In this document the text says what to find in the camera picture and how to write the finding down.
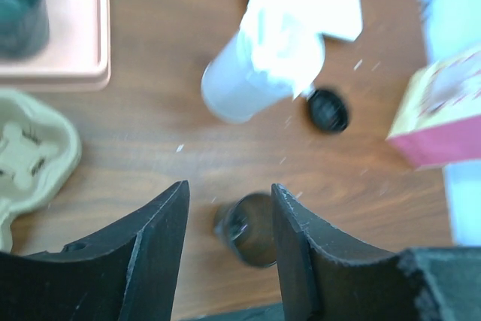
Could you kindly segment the brown takeout coffee cup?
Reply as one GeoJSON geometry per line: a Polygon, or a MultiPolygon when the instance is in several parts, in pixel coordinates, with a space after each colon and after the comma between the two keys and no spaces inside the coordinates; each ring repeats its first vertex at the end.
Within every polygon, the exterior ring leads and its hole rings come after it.
{"type": "Polygon", "coordinates": [[[269,192],[252,192],[219,206],[213,232],[245,265],[269,268],[277,262],[269,192]]]}

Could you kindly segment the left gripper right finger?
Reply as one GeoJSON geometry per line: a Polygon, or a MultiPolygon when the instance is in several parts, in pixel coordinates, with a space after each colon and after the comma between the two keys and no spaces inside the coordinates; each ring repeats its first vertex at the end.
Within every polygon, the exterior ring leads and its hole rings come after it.
{"type": "Polygon", "coordinates": [[[479,247],[397,253],[343,232],[271,187],[287,320],[478,320],[479,247]]]}

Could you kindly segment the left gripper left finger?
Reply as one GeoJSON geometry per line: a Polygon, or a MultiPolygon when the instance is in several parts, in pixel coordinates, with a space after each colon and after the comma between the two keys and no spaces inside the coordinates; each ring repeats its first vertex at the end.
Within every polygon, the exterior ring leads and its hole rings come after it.
{"type": "Polygon", "coordinates": [[[182,180],[59,253],[2,253],[1,318],[170,320],[189,200],[182,180]]]}

